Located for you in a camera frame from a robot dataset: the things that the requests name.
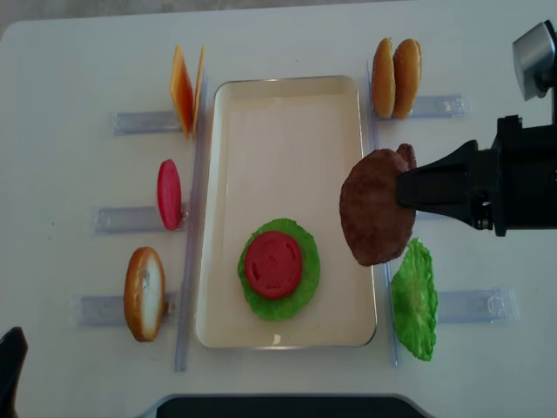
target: green lettuce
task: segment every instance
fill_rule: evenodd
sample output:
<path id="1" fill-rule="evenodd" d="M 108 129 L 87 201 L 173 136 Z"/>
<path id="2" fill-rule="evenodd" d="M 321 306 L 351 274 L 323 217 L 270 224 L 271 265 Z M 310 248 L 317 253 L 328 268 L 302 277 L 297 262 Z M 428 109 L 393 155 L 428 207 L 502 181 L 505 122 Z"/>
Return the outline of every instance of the green lettuce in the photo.
<path id="1" fill-rule="evenodd" d="M 302 253 L 302 278 L 294 292 L 280 299 L 267 299 L 256 293 L 245 277 L 245 255 L 254 239 L 261 233 L 279 231 L 290 235 L 298 242 Z M 261 226 L 245 244 L 238 263 L 238 276 L 244 296 L 252 311 L 262 320 L 288 320 L 296 315 L 311 300 L 319 284 L 321 264 L 315 239 L 304 228 L 290 219 L 275 219 Z"/>
<path id="2" fill-rule="evenodd" d="M 418 238 L 408 244 L 391 282 L 391 292 L 394 330 L 399 341 L 418 359 L 430 361 L 437 340 L 439 297 L 433 283 L 432 256 Z"/>

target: tray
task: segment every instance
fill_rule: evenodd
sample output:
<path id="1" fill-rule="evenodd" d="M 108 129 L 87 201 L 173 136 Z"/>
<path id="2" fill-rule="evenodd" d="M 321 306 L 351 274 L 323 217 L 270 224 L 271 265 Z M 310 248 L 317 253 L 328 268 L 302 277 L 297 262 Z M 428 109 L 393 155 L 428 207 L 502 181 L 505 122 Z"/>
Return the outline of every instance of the tray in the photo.
<path id="1" fill-rule="evenodd" d="M 362 158 L 359 99 L 348 77 L 223 84 L 211 136 L 196 335 L 206 347 L 362 346 L 376 328 L 372 269 L 352 257 L 339 190 Z M 276 218 L 311 233 L 319 288 L 293 319 L 261 320 L 237 265 L 245 242 Z"/>

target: table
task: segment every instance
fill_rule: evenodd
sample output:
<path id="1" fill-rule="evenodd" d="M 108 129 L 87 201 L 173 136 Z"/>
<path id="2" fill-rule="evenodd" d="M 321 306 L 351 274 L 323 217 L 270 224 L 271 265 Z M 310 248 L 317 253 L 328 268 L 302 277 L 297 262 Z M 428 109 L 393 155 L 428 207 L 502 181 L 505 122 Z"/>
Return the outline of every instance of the table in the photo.
<path id="1" fill-rule="evenodd" d="M 554 415 L 555 232 L 498 239 L 456 221 L 422 226 L 440 290 L 514 287 L 521 317 L 508 326 L 439 326 L 433 361 L 405 351 L 397 369 L 379 269 L 369 345 L 213 351 L 192 340 L 185 373 L 173 372 L 176 327 L 140 345 L 122 328 L 73 327 L 68 308 L 78 294 L 120 294 L 138 246 L 158 249 L 169 289 L 179 288 L 183 233 L 99 238 L 86 225 L 93 206 L 153 204 L 164 159 L 191 183 L 192 143 L 179 134 L 114 138 L 108 121 L 110 111 L 171 108 L 176 43 L 186 63 L 205 44 L 211 97 L 228 80 L 346 74 L 365 116 L 366 60 L 383 37 L 414 37 L 424 51 L 420 93 L 463 92 L 473 104 L 468 119 L 402 123 L 381 139 L 410 140 L 426 164 L 471 138 L 489 146 L 498 117 L 550 123 L 548 98 L 522 101 L 511 52 L 513 40 L 548 18 L 557 23 L 553 0 L 424 0 L 11 26 L 0 42 L 0 334 L 19 325 L 30 346 L 18 413 L 134 416 L 178 394 L 325 393 L 398 394 L 444 417 Z M 365 117 L 362 124 L 367 135 Z"/>

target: tomato slice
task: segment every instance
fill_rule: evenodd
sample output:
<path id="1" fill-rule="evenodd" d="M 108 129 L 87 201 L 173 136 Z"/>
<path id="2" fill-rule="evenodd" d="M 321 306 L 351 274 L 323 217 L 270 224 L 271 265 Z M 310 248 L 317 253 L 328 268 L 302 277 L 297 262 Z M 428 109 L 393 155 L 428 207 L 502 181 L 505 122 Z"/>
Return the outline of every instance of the tomato slice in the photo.
<path id="1" fill-rule="evenodd" d="M 267 299 L 282 298 L 292 293 L 302 278 L 302 252 L 290 235 L 262 233 L 248 247 L 244 269 L 255 292 Z"/>
<path id="2" fill-rule="evenodd" d="M 174 161 L 167 159 L 160 165 L 157 181 L 158 211 L 164 227 L 171 231 L 182 223 L 182 187 Z"/>

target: toasted bread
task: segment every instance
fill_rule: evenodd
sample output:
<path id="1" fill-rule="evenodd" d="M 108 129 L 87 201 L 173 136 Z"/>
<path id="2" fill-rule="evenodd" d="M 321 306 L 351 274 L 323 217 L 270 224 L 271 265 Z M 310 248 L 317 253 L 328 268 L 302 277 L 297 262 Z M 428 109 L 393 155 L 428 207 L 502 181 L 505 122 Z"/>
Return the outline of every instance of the toasted bread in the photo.
<path id="1" fill-rule="evenodd" d="M 131 256 L 125 275 L 124 316 L 138 341 L 153 341 L 164 313 L 164 269 L 158 254 L 146 246 Z"/>
<path id="2" fill-rule="evenodd" d="M 400 43 L 393 56 L 396 99 L 394 117 L 405 119 L 410 114 L 421 80 L 421 48 L 418 41 Z"/>
<path id="3" fill-rule="evenodd" d="M 383 39 L 373 57 L 373 109 L 382 118 L 390 118 L 395 102 L 395 78 L 391 39 Z"/>

